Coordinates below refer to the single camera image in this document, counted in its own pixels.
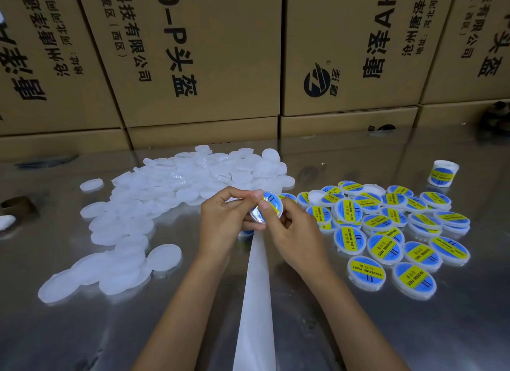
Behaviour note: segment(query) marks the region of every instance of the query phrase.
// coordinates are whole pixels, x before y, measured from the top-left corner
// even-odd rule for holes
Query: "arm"
[[[289,198],[284,199],[285,225],[263,201],[258,207],[278,251],[321,305],[347,369],[409,371],[331,268],[315,218]]]
[[[227,187],[202,204],[197,257],[131,371],[195,369],[214,295],[241,227],[265,228],[244,219],[263,194]],[[231,197],[244,199],[226,203]]]

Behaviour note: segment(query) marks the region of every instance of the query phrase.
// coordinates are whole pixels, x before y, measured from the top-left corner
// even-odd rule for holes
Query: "brown cardboard box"
[[[280,118],[280,136],[312,136],[378,130],[384,125],[397,129],[411,128],[417,107],[372,110],[349,113],[315,114]]]
[[[129,128],[134,149],[276,140],[278,117]]]
[[[450,2],[288,0],[283,114],[417,104]]]
[[[0,160],[27,160],[44,156],[87,154],[129,150],[123,129],[83,130],[80,132],[0,137]]]
[[[282,0],[81,0],[128,127],[279,114]]]
[[[416,126],[430,127],[449,124],[477,124],[482,114],[498,101],[509,103],[510,99],[420,105],[416,118]]]
[[[0,135],[121,128],[77,0],[0,1]]]
[[[508,0],[454,0],[421,103],[510,97]]]

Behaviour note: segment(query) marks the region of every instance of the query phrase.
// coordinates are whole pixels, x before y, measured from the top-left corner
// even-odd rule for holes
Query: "metal table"
[[[276,141],[215,144],[214,151],[251,146],[257,152],[279,147],[288,174],[301,191],[340,180],[400,184],[421,192],[436,159],[461,168],[447,194],[453,209],[471,219],[461,242],[470,250],[464,267],[443,265],[434,274],[437,293],[426,302],[412,300],[391,283],[375,293],[346,278],[347,258],[324,236],[336,272],[413,370],[501,370],[510,364],[510,147],[504,139],[476,138],[463,126],[367,132]],[[38,216],[0,234],[0,369],[2,371],[127,370],[144,346],[188,270],[198,243],[199,207],[181,205],[156,220],[154,248],[175,243],[182,249],[178,267],[114,297],[97,286],[54,305],[37,299],[52,274],[77,259],[106,248],[90,242],[79,211],[108,200],[118,174],[144,157],[169,157],[191,147],[83,155],[66,165],[18,170],[0,164],[0,201],[28,195]],[[80,191],[81,182],[102,178],[106,187]],[[340,352],[317,301],[286,265],[265,235],[278,369],[343,369]],[[197,370],[232,369],[241,317],[249,243],[236,244],[213,304]]]

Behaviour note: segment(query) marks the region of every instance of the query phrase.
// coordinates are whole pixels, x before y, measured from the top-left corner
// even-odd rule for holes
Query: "pile of labeled lids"
[[[313,215],[321,232],[333,234],[338,251],[351,256],[347,272],[364,290],[379,290],[392,268],[394,284],[408,296],[427,300],[436,292],[430,274],[443,262],[461,266],[469,251],[456,239],[470,228],[452,212],[451,200],[437,192],[418,196],[405,187],[341,181],[301,192],[296,202]],[[410,239],[406,242],[405,234]],[[370,257],[362,256],[367,252]]]
[[[144,159],[143,163],[143,167],[112,180],[114,189],[109,201],[92,203],[80,212],[83,219],[91,220],[91,242],[113,249],[83,257],[71,268],[53,275],[38,293],[44,303],[62,300],[80,285],[94,283],[99,283],[104,294],[118,294],[145,283],[152,271],[167,271],[178,265],[182,253],[177,245],[160,245],[148,256],[145,252],[149,248],[147,235],[155,229],[153,220],[181,203],[200,205],[227,186],[262,189],[265,199],[281,216],[283,205],[278,195],[283,188],[294,186],[294,178],[286,175],[287,166],[275,149],[265,149],[262,155],[254,154],[251,148],[224,154],[199,145],[195,152]],[[103,187],[101,179],[80,185],[83,192]],[[260,212],[257,215],[263,221]]]

